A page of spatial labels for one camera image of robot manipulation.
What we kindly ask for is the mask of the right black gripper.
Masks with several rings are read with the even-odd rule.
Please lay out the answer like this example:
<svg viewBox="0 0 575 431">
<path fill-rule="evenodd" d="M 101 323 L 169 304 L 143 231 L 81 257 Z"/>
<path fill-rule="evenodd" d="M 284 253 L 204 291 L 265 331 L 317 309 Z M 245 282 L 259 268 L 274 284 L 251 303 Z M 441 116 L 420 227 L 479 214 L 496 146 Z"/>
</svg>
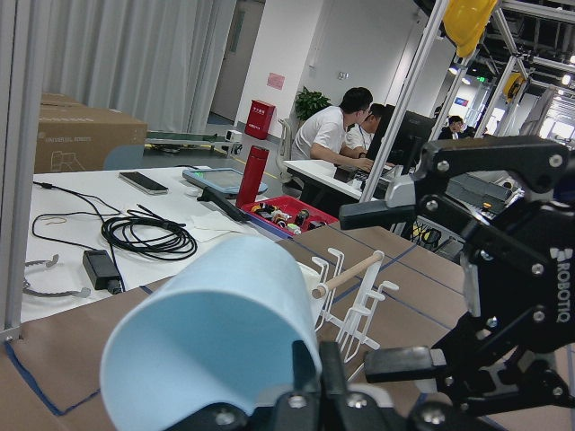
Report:
<svg viewBox="0 0 575 431">
<path fill-rule="evenodd" d="M 369 383 L 437 377 L 438 390 L 474 416 L 573 406 L 554 354 L 574 340 L 574 206 L 553 196 L 573 163 L 566 145 L 537 136 L 424 146 L 416 209 L 464 239 L 468 310 L 438 349 L 367 352 Z M 478 214 L 447 194 L 452 178 L 475 171 L 508 172 L 524 194 L 493 218 Z"/>
</svg>

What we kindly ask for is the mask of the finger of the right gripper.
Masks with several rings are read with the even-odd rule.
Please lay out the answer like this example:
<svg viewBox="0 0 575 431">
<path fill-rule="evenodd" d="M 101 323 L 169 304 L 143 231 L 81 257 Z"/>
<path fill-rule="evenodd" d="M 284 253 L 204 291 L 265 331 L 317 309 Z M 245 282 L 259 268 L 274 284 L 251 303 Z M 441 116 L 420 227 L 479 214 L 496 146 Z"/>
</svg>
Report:
<svg viewBox="0 0 575 431">
<path fill-rule="evenodd" d="M 417 215 L 416 174 L 401 175 L 392 180 L 385 197 L 340 208 L 339 220 L 342 230 L 397 224 L 413 221 Z"/>
</svg>

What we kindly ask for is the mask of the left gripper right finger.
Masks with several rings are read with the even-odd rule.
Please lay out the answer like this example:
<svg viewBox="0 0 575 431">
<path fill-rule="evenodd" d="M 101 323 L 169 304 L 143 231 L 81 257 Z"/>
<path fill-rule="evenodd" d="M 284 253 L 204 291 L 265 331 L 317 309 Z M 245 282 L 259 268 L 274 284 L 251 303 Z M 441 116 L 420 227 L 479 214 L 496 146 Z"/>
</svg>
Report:
<svg viewBox="0 0 575 431">
<path fill-rule="evenodd" d="M 341 354 L 335 342 L 319 345 L 322 361 L 320 430 L 446 430 L 447 411 L 439 405 L 423 405 L 401 417 L 394 408 L 381 407 L 376 399 L 349 388 Z"/>
</svg>

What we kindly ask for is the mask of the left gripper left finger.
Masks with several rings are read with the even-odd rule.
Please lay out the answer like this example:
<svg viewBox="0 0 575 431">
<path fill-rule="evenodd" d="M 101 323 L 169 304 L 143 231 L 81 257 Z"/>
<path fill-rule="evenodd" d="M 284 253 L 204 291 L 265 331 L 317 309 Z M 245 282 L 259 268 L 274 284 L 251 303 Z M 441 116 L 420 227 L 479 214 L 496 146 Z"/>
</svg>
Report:
<svg viewBox="0 0 575 431">
<path fill-rule="evenodd" d="M 292 343 L 293 389 L 249 415 L 224 402 L 207 405 L 171 426 L 172 430 L 315 430 L 319 425 L 319 383 L 311 353 Z"/>
</svg>

